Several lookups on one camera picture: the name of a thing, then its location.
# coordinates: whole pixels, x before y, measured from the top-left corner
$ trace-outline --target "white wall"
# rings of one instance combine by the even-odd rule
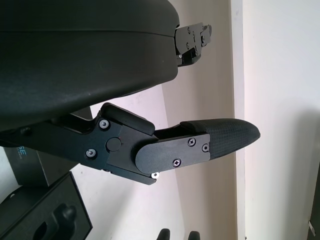
[[[230,0],[232,57],[233,57],[233,98],[234,117],[245,119],[245,74],[244,74],[244,41],[243,41],[243,1]],[[246,178],[245,149],[235,153],[236,159],[236,218],[237,239],[246,237]]]
[[[305,240],[320,159],[320,1],[243,0],[248,240]]]
[[[162,85],[168,124],[233,118],[229,1],[170,2],[179,14],[181,27],[211,24],[212,37],[196,64],[179,68],[177,78]],[[235,240],[235,155],[177,169],[176,177],[186,233],[199,231],[204,240]]]

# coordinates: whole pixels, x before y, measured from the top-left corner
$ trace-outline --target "black box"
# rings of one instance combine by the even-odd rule
[[[0,240],[84,240],[91,229],[71,172],[50,187],[22,186],[0,204]]]
[[[90,107],[74,114],[84,119],[92,119]],[[4,151],[18,184],[23,186],[49,187],[78,164],[24,146],[5,147]]]

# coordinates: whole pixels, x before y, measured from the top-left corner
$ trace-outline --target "black metal bracket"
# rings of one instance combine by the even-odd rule
[[[188,139],[194,140],[194,145],[188,146]],[[153,173],[210,159],[210,154],[201,149],[207,144],[209,151],[208,134],[192,134],[181,126],[155,131],[151,122],[110,103],[105,103],[93,120],[68,114],[0,132],[0,141],[147,185],[156,182]],[[169,156],[182,163],[173,166],[175,158]]]
[[[163,172],[210,160],[209,134],[160,140],[142,147],[135,157],[137,168],[146,174]]]
[[[198,23],[175,31],[175,52],[178,67],[194,64],[201,57],[202,48],[211,41],[211,25]]]

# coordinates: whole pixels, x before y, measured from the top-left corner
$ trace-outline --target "screw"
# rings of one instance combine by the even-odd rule
[[[105,120],[105,119],[101,120],[99,122],[99,126],[100,126],[101,129],[107,129],[109,127],[108,120]]]
[[[25,127],[25,128],[22,128],[20,130],[20,133],[23,135],[23,136],[30,136],[32,134],[32,131],[31,131],[31,128],[30,127]]]
[[[96,154],[97,154],[96,150],[94,150],[94,149],[92,149],[92,148],[88,149],[88,150],[85,152],[85,155],[86,155],[88,158],[90,158],[90,159],[94,158],[94,157],[96,156]]]
[[[159,177],[159,175],[160,175],[160,173],[158,173],[158,172],[152,173],[151,178],[157,179]]]
[[[209,145],[206,143],[205,145],[202,146],[202,151],[209,152]]]
[[[196,140],[194,138],[190,138],[188,140],[188,145],[189,147],[193,147],[194,145],[196,145]]]
[[[181,160],[179,158],[176,158],[175,160],[173,160],[172,165],[177,168],[179,167],[181,164]]]

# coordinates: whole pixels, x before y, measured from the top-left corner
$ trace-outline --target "metal plate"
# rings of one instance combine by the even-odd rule
[[[195,139],[195,145],[189,146],[190,138]],[[136,167],[145,174],[152,174],[175,169],[173,161],[181,160],[178,168],[210,160],[209,149],[203,152],[203,145],[210,142],[209,134],[171,138],[158,141],[141,148],[135,157]]]

